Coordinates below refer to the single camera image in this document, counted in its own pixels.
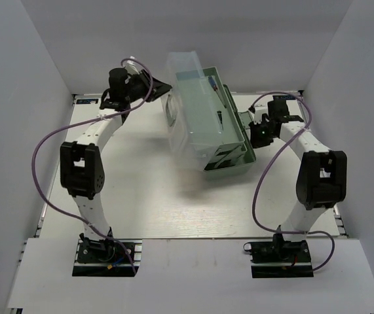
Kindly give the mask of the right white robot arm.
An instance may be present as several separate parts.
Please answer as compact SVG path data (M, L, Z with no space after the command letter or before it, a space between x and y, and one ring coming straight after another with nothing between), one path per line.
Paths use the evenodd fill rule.
M287 261L313 233L312 226L319 217L345 199L347 155L322 144L311 132L308 120L290 113L283 97L276 96L265 110L257 104L249 110L253 114L249 124L253 148L267 147L275 139L284 143L263 170L252 202L257 202L263 180L281 153L290 148L300 161L295 184L297 201L288 218L271 231L269 252Z

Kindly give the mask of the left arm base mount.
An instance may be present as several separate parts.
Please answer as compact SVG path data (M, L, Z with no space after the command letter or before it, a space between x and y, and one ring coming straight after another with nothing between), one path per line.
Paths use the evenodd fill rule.
M91 240L79 235L72 276L135 277L141 262L142 241Z

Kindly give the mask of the black green precision screwdriver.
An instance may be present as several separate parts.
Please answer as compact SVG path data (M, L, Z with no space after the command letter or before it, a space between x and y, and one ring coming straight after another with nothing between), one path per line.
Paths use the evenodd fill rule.
M224 127L223 127L223 114L222 114L222 111L217 111L217 117L218 117L218 120L219 120L219 125L220 125L220 128L221 128L221 131L223 131Z

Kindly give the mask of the green plastic toolbox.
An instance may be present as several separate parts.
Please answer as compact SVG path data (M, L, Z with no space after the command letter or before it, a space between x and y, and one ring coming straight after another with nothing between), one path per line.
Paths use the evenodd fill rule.
M247 134L251 116L237 109L217 68L203 68L194 51L171 52L166 76L172 89L162 109L178 166L208 180L247 173L256 161Z

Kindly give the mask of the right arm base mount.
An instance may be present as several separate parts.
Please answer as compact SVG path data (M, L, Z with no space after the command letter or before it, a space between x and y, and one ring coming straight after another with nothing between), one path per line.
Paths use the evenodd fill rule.
M253 279L314 277L305 240L285 241L281 234L274 234L270 241L247 242L243 249L251 256Z

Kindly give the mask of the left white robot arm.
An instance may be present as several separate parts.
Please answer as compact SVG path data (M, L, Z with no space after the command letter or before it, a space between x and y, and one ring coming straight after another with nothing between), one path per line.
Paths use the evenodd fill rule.
M63 142L60 147L60 183L84 220L80 238L102 261L114 257L116 246L110 240L112 228L106 221L100 197L105 183L101 152L128 118L133 102L139 99L152 102L171 89L144 69L140 72L127 67L110 70L109 88L101 96L99 120L91 123L75 141Z

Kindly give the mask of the green toolbox tray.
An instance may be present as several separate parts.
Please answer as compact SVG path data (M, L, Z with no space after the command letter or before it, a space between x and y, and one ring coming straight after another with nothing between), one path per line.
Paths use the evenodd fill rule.
M217 82L226 108L208 82L210 75ZM217 68L178 72L176 78L181 107L187 123L187 135L194 152L200 157L211 157L220 151L232 150L237 146L241 146L245 152L244 136L227 93L223 89ZM223 114L223 131L219 125L217 111L222 111Z

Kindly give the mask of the blue handle screwdriver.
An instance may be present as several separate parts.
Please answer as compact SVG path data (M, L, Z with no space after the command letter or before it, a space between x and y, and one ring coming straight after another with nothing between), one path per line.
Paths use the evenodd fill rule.
M222 105L224 106L224 108L226 108L226 104L225 104L225 101L223 99L223 96L222 96L222 93L217 85L217 82L215 81L214 77L213 76L208 76L208 82L210 84L210 86L212 87L213 91L217 94L218 98L220 99L220 102L222 103Z

